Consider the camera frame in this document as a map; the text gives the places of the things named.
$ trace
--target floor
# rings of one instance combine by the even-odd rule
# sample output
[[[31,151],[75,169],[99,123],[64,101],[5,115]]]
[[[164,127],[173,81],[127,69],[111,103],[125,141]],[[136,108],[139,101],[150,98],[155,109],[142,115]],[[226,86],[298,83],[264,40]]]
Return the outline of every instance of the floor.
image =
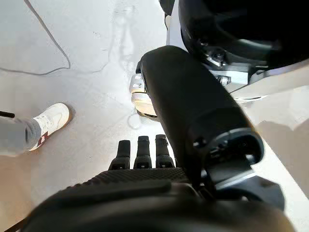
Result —
[[[75,113],[73,121],[39,150],[17,158],[0,157],[0,183],[5,186],[0,192],[3,230],[60,189],[107,170],[119,140],[131,140],[133,160],[138,136],[148,135],[154,161],[155,135],[164,133],[160,123],[137,115],[128,91],[141,56],[165,44],[164,14],[157,0],[78,4],[31,0],[31,4],[68,55],[71,69],[45,76],[0,71],[0,108],[28,118],[64,102]],[[0,11],[0,29],[6,32],[0,34],[0,67],[33,73],[67,67],[65,57],[24,1],[2,1]],[[260,123],[255,104],[245,105],[245,110]],[[309,209],[308,200],[274,152],[267,146],[267,158],[255,169],[282,184],[286,213],[298,231],[304,231],[309,227],[309,212],[303,209]],[[287,167],[291,162],[283,163]]]

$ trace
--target gray pant leg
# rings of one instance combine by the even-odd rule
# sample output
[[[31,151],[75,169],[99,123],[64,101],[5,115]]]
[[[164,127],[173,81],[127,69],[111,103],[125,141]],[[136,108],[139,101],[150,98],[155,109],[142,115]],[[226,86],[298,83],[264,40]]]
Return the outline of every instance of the gray pant leg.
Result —
[[[16,156],[29,151],[40,136],[41,128],[34,119],[0,117],[0,155]]]

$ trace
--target black cable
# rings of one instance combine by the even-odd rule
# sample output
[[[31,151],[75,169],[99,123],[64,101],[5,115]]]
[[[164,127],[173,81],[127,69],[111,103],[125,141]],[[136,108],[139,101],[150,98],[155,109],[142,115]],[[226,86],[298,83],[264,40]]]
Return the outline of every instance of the black cable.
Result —
[[[71,62],[69,57],[67,56],[67,54],[63,51],[63,49],[60,47],[60,45],[57,43],[57,41],[55,40],[55,38],[53,37],[53,35],[51,34],[51,32],[49,31],[49,29],[47,28],[47,26],[45,25],[44,21],[42,20],[42,18],[39,16],[39,14],[36,12],[36,10],[33,8],[33,6],[31,5],[29,0],[24,0],[25,4],[27,5],[27,7],[32,11],[32,13],[36,16],[36,18],[38,19],[38,21],[40,22],[40,24],[42,25],[42,27],[44,28],[44,30],[46,31],[46,33],[49,35],[50,39],[54,42],[54,44],[56,45],[56,47],[60,50],[60,52],[63,54],[63,56],[67,59],[68,61],[68,67],[60,67],[54,70],[51,70],[49,72],[45,72],[45,73],[32,73],[32,72],[26,72],[26,71],[22,71],[22,70],[11,70],[11,69],[5,69],[0,67],[0,70],[2,71],[6,71],[6,72],[11,72],[11,73],[24,73],[24,74],[30,74],[30,75],[36,75],[36,76],[42,76],[42,75],[47,75],[50,73],[53,73],[57,70],[60,69],[71,69]]]

